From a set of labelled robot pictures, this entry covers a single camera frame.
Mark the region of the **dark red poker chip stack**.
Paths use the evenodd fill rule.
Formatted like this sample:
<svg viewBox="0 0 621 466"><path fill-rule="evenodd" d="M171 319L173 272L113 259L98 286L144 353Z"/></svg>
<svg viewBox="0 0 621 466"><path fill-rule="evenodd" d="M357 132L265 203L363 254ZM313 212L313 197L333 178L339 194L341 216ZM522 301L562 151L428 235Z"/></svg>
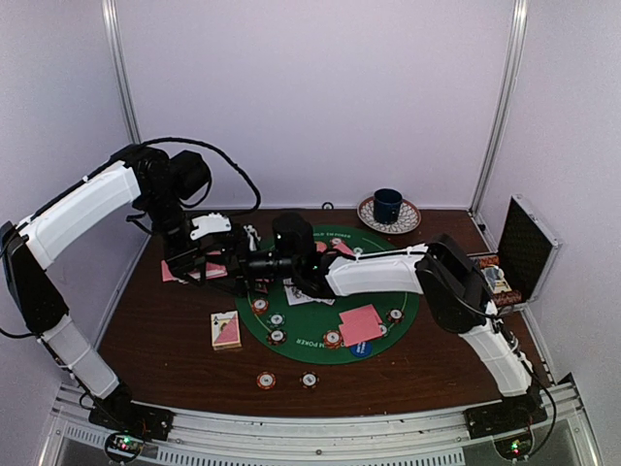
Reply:
<svg viewBox="0 0 621 466"><path fill-rule="evenodd" d="M319 377L313 371L304 372L300 377L300 384L303 388L315 389L319 383Z"/></svg>

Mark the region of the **green chips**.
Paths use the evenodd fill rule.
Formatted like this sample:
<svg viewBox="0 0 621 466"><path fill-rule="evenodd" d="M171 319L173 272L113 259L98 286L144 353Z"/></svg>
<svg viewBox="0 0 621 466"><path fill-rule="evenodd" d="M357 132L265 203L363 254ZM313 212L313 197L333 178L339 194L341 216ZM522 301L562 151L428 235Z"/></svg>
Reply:
<svg viewBox="0 0 621 466"><path fill-rule="evenodd" d="M268 317L268 324L272 328L278 328L285 323L285 316L282 314L272 314Z"/></svg>

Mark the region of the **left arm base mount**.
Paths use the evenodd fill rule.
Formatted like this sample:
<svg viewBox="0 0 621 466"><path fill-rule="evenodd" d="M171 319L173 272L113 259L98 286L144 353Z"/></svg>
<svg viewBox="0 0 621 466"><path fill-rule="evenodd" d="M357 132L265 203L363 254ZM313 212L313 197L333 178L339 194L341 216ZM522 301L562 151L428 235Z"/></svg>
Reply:
<svg viewBox="0 0 621 466"><path fill-rule="evenodd" d="M95 408L88 415L88 421L115 431L129 432L147 441L166 441L173 427L174 417L170 410L131 404L130 412L124 418L109 416L102 409Z"/></svg>

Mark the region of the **black red triangular dealer button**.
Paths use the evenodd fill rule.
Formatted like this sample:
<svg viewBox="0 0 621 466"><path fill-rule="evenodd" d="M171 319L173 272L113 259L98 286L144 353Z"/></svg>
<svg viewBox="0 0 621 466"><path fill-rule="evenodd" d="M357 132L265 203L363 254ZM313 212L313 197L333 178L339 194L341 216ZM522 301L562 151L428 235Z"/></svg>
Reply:
<svg viewBox="0 0 621 466"><path fill-rule="evenodd" d="M267 295L269 293L269 288L270 286L267 283L254 283L251 287L251 291Z"/></svg>

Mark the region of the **blue small blind button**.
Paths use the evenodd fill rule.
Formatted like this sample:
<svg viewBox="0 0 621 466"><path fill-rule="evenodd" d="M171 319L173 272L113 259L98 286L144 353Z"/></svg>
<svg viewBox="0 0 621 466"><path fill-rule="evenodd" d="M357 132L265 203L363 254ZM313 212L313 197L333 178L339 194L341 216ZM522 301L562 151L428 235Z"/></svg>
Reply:
<svg viewBox="0 0 621 466"><path fill-rule="evenodd" d="M373 344L371 342L361 342L348 348L351 355L358 359L365 359L373 354Z"/></svg>

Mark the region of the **dark chips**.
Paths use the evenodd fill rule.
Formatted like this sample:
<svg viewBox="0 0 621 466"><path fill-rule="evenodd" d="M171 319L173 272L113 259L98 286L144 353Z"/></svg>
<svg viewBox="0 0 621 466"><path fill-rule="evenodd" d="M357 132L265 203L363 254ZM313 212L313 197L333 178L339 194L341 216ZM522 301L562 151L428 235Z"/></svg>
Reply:
<svg viewBox="0 0 621 466"><path fill-rule="evenodd" d="M386 319L390 324L398 324L401 323L405 318L405 313L401 309L391 309L387 315Z"/></svg>
<svg viewBox="0 0 621 466"><path fill-rule="evenodd" d="M271 346L279 346L285 343L287 334L284 330L274 329L267 336L267 342Z"/></svg>

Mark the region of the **orange poker chip stack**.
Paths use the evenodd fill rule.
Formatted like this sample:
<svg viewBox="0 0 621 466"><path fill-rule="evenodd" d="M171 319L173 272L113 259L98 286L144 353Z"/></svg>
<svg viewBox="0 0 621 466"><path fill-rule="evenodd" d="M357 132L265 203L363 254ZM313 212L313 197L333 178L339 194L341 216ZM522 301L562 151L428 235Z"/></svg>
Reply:
<svg viewBox="0 0 621 466"><path fill-rule="evenodd" d="M269 371L261 372L256 377L257 386L263 390L269 390L276 386L276 375Z"/></svg>

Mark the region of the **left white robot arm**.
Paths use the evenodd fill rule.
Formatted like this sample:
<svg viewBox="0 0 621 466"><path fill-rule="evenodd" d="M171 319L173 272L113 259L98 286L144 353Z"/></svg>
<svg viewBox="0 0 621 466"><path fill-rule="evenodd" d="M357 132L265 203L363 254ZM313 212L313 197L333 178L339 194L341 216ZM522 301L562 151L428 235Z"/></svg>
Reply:
<svg viewBox="0 0 621 466"><path fill-rule="evenodd" d="M211 180L200 154L129 146L35 214L1 228L5 277L30 336L102 403L103 417L119 431L139 423L139 409L111 367L84 337L47 275L48 267L82 234L125 205L147 215L164 242L171 272L182 276L204 264L196 227L184 201Z"/></svg>

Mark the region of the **queen of hearts card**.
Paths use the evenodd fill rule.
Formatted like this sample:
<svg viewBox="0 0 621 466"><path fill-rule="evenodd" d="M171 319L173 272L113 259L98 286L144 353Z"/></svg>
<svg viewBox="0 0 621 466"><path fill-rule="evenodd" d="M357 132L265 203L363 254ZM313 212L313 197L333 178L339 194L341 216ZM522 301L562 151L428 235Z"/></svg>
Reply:
<svg viewBox="0 0 621 466"><path fill-rule="evenodd" d="M312 299L306 295L301 289L299 289L291 279L285 279L282 281L283 290L289 306L296 306L307 304Z"/></svg>

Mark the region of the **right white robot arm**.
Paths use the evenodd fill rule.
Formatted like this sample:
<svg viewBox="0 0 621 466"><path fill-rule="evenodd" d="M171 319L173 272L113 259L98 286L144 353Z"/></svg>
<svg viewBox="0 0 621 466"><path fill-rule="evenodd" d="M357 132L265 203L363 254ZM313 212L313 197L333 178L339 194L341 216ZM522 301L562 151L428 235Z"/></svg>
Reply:
<svg viewBox="0 0 621 466"><path fill-rule="evenodd" d="M401 250L347 254L319 251L312 226L296 213L273 222L275 244L259 248L250 225L233 225L221 251L239 265L251 290L257 280L289 279L313 298L334 299L372 292L409 292L425 297L436 324L465 340L492 375L503 402L498 421L519 427L540 403L540 384L517 338L505 327L482 272L448 235Z"/></svg>

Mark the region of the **red backed card deck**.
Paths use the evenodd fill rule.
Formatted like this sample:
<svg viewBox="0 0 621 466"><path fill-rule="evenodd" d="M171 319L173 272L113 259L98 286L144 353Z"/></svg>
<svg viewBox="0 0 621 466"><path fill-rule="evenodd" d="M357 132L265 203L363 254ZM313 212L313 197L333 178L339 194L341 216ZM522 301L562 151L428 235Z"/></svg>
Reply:
<svg viewBox="0 0 621 466"><path fill-rule="evenodd" d="M210 252L211 255L219 255L220 251L212 251ZM200 270L196 270L194 272L192 272L190 274L191 277L193 277L196 280L199 280L201 277L201 271ZM215 264L215 263L211 263L211 262L207 262L205 264L205 278L206 280L212 280L212 279L219 279L219 278L224 278L228 275L228 271L226 266L224 265L219 265L219 264Z"/></svg>

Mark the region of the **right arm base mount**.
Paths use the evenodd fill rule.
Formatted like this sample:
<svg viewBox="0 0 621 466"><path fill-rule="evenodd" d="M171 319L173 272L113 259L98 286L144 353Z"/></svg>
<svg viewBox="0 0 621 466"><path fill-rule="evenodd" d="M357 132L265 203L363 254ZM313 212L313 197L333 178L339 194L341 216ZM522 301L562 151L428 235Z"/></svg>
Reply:
<svg viewBox="0 0 621 466"><path fill-rule="evenodd" d="M495 403L464 411L471 439L497 436L547 420L543 407L528 408L525 405Z"/></svg>

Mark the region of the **orange chips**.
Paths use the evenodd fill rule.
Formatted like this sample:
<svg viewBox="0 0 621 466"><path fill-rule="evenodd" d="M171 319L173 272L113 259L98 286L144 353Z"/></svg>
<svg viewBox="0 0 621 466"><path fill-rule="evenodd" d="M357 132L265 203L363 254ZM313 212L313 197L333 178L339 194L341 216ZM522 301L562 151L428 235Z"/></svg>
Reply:
<svg viewBox="0 0 621 466"><path fill-rule="evenodd" d="M251 310L257 316L264 315L269 310L269 301L263 298L254 299L251 303Z"/></svg>
<svg viewBox="0 0 621 466"><path fill-rule="evenodd" d="M328 350L338 350L343 346L343 335L338 330L330 330L324 334L323 344Z"/></svg>

